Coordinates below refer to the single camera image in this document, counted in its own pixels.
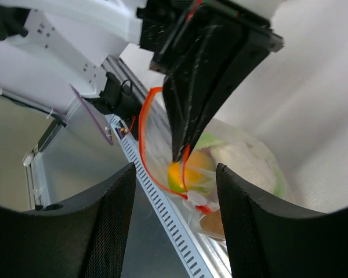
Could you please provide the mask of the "white cauliflower with leaves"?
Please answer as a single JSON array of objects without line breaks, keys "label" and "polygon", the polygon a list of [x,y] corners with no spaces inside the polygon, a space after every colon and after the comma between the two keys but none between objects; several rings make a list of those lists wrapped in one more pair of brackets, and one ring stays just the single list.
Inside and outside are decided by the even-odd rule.
[{"label": "white cauliflower with leaves", "polygon": [[208,150],[215,163],[223,163],[246,181],[284,198],[287,182],[273,153],[258,139],[238,129],[227,133],[203,132],[195,149]]}]

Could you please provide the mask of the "green yellow mango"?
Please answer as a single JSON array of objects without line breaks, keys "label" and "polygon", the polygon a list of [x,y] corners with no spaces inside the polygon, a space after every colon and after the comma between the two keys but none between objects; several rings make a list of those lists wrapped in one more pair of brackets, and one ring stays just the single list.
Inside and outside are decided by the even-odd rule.
[{"label": "green yellow mango", "polygon": [[197,191],[204,196],[208,195],[215,186],[215,162],[213,158],[205,151],[195,150],[190,155],[183,169],[180,163],[171,163],[168,168],[168,186],[169,189],[179,193],[188,191]]}]

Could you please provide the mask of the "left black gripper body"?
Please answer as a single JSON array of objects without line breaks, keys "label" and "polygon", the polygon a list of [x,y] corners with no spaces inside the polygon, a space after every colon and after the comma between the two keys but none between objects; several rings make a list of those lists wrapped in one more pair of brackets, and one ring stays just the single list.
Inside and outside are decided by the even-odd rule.
[{"label": "left black gripper body", "polygon": [[241,82],[284,40],[271,27],[280,1],[148,1],[139,45],[164,75],[172,159],[190,153]]}]

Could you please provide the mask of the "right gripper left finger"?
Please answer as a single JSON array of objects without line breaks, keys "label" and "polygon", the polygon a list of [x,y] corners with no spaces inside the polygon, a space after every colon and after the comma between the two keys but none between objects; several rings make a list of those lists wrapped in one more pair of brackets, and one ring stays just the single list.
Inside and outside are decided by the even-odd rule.
[{"label": "right gripper left finger", "polygon": [[42,209],[0,206],[0,277],[120,277],[135,189],[129,163]]}]

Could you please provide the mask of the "brown kiwi fruit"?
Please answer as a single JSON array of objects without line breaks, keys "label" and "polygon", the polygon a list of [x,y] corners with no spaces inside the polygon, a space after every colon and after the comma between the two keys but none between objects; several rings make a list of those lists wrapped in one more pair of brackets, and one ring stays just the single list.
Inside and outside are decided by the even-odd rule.
[{"label": "brown kiwi fruit", "polygon": [[200,220],[200,226],[207,235],[224,238],[224,229],[220,210],[203,216]]}]

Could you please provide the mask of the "clear zip top bag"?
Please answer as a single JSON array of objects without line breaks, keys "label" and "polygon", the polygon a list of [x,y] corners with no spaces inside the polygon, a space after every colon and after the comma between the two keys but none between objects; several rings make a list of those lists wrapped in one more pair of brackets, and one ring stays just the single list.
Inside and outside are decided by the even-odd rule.
[{"label": "clear zip top bag", "polygon": [[157,103],[161,87],[150,89],[139,119],[139,154],[152,181],[170,197],[190,229],[224,241],[216,189],[216,168],[225,164],[259,188],[294,202],[277,159],[268,147],[243,130],[213,118],[179,162],[172,161],[168,116]]}]

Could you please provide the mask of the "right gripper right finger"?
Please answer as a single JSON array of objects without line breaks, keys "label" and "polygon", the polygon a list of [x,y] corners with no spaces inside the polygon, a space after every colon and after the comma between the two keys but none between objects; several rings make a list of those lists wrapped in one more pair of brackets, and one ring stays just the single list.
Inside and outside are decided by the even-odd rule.
[{"label": "right gripper right finger", "polygon": [[233,277],[348,277],[348,207],[320,213],[216,169]]}]

